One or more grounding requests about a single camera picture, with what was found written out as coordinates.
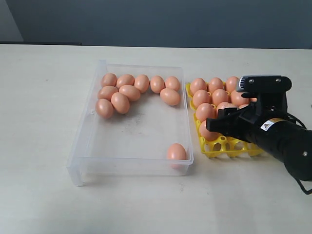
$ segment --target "yellow egg tray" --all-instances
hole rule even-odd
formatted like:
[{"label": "yellow egg tray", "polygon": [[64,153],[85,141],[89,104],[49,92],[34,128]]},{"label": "yellow egg tray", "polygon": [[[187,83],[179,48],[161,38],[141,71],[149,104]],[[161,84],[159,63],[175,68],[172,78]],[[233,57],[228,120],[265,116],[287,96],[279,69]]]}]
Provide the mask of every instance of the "yellow egg tray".
[{"label": "yellow egg tray", "polygon": [[[186,91],[190,100],[190,107],[193,110],[196,110],[192,102],[192,95],[190,92],[190,83],[186,83]],[[198,135],[199,145],[201,152],[209,158],[217,157],[221,154],[227,154],[229,157],[237,157],[242,153],[247,153],[249,156],[256,156],[264,151],[258,148],[256,145],[252,143],[247,143],[242,140],[238,140],[229,136],[219,136],[216,140],[207,141],[204,137],[202,137],[199,133],[200,121],[196,118],[194,114],[194,122],[196,126],[196,131]]]}]

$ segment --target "table surface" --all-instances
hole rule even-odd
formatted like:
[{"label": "table surface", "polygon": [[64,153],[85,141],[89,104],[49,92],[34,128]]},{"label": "table surface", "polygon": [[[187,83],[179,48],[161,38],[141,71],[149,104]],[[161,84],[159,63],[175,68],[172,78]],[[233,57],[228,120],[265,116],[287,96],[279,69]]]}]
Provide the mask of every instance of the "table surface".
[{"label": "table surface", "polygon": [[75,187],[65,164],[99,59],[178,66],[186,80],[285,75],[289,112],[312,129],[309,50],[0,45],[1,234],[311,231],[312,196],[282,163],[207,159],[194,126],[187,176],[108,176]]}]

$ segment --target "gray wall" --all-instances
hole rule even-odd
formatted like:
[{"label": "gray wall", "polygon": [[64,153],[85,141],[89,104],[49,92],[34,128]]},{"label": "gray wall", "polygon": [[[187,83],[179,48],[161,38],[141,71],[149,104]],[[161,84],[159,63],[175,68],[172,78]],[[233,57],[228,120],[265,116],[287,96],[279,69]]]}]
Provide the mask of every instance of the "gray wall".
[{"label": "gray wall", "polygon": [[25,41],[309,48],[311,0],[7,0]]},{"label": "gray wall", "polygon": [[0,0],[0,41],[23,41],[5,0]]}]

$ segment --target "yellow warning sticker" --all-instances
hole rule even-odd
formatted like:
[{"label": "yellow warning sticker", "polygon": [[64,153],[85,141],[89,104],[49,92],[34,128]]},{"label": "yellow warning sticker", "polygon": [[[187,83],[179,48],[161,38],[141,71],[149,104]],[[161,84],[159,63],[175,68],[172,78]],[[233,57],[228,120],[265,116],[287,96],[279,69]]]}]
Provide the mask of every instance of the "yellow warning sticker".
[{"label": "yellow warning sticker", "polygon": [[277,122],[280,122],[280,121],[286,121],[286,120],[284,120],[284,119],[282,119],[282,118],[271,118],[271,119],[265,121],[265,122],[263,123],[263,125],[262,125],[260,128],[261,128],[262,130],[264,130],[264,131],[267,131],[269,128],[271,128],[271,126],[272,126],[273,124],[275,124],[275,123],[277,123]]}]

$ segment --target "clear plastic container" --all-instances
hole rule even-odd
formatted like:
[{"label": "clear plastic container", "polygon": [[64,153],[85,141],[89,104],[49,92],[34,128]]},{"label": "clear plastic container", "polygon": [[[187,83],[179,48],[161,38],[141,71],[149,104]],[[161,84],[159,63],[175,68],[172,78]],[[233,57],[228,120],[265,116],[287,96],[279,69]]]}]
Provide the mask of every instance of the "clear plastic container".
[{"label": "clear plastic container", "polygon": [[[117,76],[146,74],[149,79],[176,76],[181,83],[178,106],[166,105],[150,89],[130,104],[127,114],[102,119],[95,112],[100,81],[106,73]],[[67,169],[73,183],[83,185],[84,174],[181,176],[193,163],[183,70],[176,67],[150,67],[106,64],[99,61],[95,78],[76,133]],[[187,160],[166,159],[167,149],[180,143]]]}]

